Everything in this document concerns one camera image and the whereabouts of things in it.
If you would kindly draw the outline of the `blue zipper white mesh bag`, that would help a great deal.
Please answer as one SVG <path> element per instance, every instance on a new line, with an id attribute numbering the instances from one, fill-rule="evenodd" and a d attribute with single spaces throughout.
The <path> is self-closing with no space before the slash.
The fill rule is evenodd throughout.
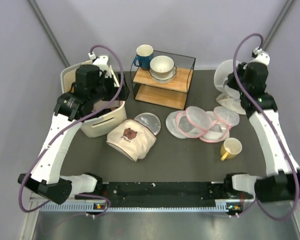
<path id="1" fill-rule="evenodd" d="M 232 74 L 234 71 L 233 69 L 233 59 L 228 59 L 223 61 L 218 68 L 216 69 L 214 73 L 213 83 L 215 88 L 230 96 L 231 98 L 235 100 L 240 99 L 240 93 L 238 90 L 235 90 L 233 88 L 230 88 L 227 85 L 228 82 L 228 75 Z"/>

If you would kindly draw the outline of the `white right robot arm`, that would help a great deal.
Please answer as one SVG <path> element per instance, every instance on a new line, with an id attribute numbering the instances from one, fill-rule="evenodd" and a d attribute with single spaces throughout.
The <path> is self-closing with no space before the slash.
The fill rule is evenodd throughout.
<path id="1" fill-rule="evenodd" d="M 264 51 L 250 62 L 229 59 L 219 65 L 224 92 L 238 100 L 258 137 L 266 165 L 263 178 L 249 174 L 233 174 L 223 185 L 223 192 L 235 198 L 241 192 L 254 195 L 260 202 L 293 201 L 300 194 L 300 167 L 294 160 L 279 122 L 278 107 L 266 92 L 270 57 Z"/>

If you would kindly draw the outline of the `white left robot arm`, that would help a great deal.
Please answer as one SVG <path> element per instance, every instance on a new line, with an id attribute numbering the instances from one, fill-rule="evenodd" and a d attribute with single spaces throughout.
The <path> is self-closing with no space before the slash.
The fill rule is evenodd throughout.
<path id="1" fill-rule="evenodd" d="M 129 88 L 125 75 L 114 73 L 107 55 L 89 54 L 90 60 L 61 74 L 61 85 L 66 86 L 66 74 L 72 81 L 56 101 L 51 125 L 40 154 L 27 173 L 19 175 L 20 194 L 23 188 L 56 204 L 63 204 L 70 196 L 87 193 L 99 198 L 104 191 L 101 178 L 84 173 L 77 176 L 60 174 L 73 138 L 86 123 L 100 119 L 112 111 L 114 103 L 128 99 Z"/>

